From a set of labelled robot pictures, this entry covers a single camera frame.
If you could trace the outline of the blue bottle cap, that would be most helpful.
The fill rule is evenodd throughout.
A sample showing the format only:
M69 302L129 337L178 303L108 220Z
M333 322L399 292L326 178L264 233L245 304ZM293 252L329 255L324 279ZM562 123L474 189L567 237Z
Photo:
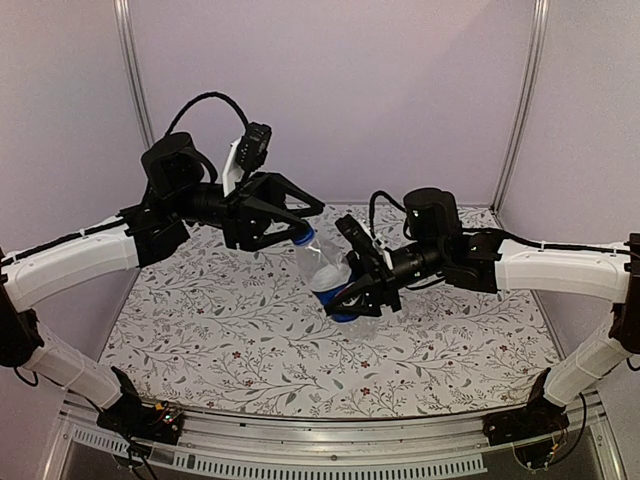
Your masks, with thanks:
M295 246L308 245L315 238L315 234L314 228L311 225L307 225L302 233L292 239L292 242Z

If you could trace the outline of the clear Pepsi plastic bottle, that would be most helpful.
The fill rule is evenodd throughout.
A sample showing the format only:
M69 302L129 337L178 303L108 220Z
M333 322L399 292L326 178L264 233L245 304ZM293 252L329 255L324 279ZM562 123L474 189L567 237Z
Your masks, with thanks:
M346 257L335 243L321 234L316 232L315 238L308 245L294 245L294 250L300 277L322 306L325 306L331 290L349 284L351 268ZM372 341L376 337L375 318L329 318L339 332L351 342Z

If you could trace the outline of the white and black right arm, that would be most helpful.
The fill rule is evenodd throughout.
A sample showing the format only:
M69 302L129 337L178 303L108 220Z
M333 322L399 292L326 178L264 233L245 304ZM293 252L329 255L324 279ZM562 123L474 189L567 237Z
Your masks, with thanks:
M517 427L537 436L584 389L639 352L639 236L605 245L532 241L497 228L465 228L452 193L421 188L403 198L408 245L384 251L351 216L336 226L361 271L326 306L329 315L397 311L399 292L424 279L496 294L542 290L607 300L610 319L559 364L540 374Z

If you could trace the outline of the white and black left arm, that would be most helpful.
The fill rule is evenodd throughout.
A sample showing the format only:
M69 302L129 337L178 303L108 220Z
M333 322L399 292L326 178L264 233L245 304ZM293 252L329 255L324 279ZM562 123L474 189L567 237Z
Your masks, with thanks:
M187 132L170 133L141 158L142 201L87 229L1 257L1 364L45 376L108 411L128 434L148 412L125 374L97 364L39 323L40 301L119 271L171 257L198 224L217 228L226 247L256 252L293 240L322 213L321 200L279 173L263 172L270 139L260 124L235 141L222 172Z

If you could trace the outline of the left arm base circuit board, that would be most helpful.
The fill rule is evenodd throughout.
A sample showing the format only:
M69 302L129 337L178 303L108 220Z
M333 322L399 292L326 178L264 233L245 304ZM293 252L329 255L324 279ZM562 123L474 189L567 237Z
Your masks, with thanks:
M100 408L97 425L127 438L177 445L184 425L184 411L168 401L145 404L129 377L111 370L120 383L121 397L109 408Z

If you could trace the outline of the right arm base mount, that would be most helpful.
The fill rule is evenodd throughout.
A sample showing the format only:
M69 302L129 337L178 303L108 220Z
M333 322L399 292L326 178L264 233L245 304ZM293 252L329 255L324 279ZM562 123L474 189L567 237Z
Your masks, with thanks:
M550 435L562 432L569 426L566 407L558 406L544 397L544 384L550 371L547 368L536 378L524 406L483 417L482 432L491 446L545 437L540 443L528 443L515 448L516 460L530 470L551 465L560 449L560 441L553 440Z

